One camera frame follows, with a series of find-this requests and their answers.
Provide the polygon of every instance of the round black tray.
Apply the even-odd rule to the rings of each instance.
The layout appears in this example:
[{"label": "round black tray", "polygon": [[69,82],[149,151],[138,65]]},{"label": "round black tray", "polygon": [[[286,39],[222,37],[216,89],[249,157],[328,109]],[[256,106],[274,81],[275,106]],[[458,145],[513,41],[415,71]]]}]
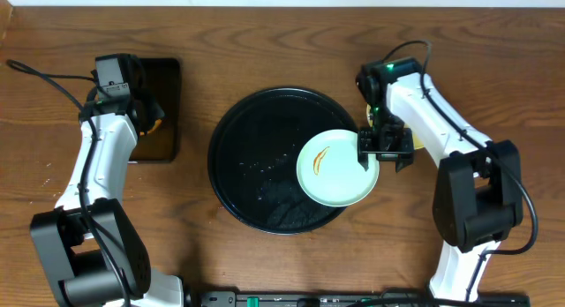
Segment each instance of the round black tray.
[{"label": "round black tray", "polygon": [[311,200],[300,188],[296,163],[308,140],[334,129],[357,131],[326,95],[281,87],[247,96],[212,135],[208,174],[215,194],[240,221],[266,232],[296,234],[325,225],[345,207]]}]

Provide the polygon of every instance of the black plate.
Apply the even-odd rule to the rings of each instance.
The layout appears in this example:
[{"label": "black plate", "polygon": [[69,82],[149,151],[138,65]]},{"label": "black plate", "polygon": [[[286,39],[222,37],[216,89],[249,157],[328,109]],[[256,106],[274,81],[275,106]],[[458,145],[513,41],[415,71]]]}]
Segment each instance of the black plate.
[{"label": "black plate", "polygon": [[315,135],[357,131],[353,119],[326,95],[285,87],[259,91],[231,108],[215,129],[208,174],[215,194],[243,223],[295,234],[332,221],[345,207],[323,206],[300,188],[298,154]]}]

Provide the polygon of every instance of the white plate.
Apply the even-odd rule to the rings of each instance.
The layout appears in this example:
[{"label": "white plate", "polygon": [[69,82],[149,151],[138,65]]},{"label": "white plate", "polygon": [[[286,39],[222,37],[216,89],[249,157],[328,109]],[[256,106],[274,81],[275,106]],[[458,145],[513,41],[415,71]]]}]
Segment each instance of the white plate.
[{"label": "white plate", "polygon": [[364,198],[377,183],[379,163],[369,154],[369,169],[357,161],[357,133],[324,131],[300,151],[298,182],[302,190],[324,206],[349,206]]}]

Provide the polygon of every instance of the green tape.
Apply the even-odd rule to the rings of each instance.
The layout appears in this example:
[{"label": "green tape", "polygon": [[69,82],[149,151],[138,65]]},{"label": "green tape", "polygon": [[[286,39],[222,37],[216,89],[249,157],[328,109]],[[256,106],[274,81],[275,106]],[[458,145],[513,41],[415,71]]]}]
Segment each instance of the green tape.
[{"label": "green tape", "polygon": [[259,307],[259,298],[247,297],[247,307]]}]

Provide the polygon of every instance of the wooden table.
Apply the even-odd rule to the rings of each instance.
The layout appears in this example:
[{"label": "wooden table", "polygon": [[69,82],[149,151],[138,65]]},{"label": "wooden table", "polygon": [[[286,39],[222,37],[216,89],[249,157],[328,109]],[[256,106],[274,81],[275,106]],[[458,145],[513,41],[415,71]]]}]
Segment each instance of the wooden table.
[{"label": "wooden table", "polygon": [[[359,66],[415,38],[434,43],[429,72],[453,106],[494,140],[511,139],[539,212],[536,246],[494,257],[480,289],[565,301],[565,11],[493,9],[16,8],[0,49],[46,72],[85,74],[116,52],[182,60],[181,147],[171,164],[130,166],[124,208],[153,266],[193,288],[380,291],[423,288],[441,238],[432,219],[436,168],[425,151],[326,227],[272,236],[246,227],[214,195],[208,141],[222,115],[264,87],[307,86],[358,125]],[[421,55],[414,47],[399,56]],[[53,304],[28,232],[53,207],[79,150],[76,109],[38,78],[0,66],[0,304]],[[90,85],[62,81],[80,99]],[[502,248],[524,244],[526,214]]]}]

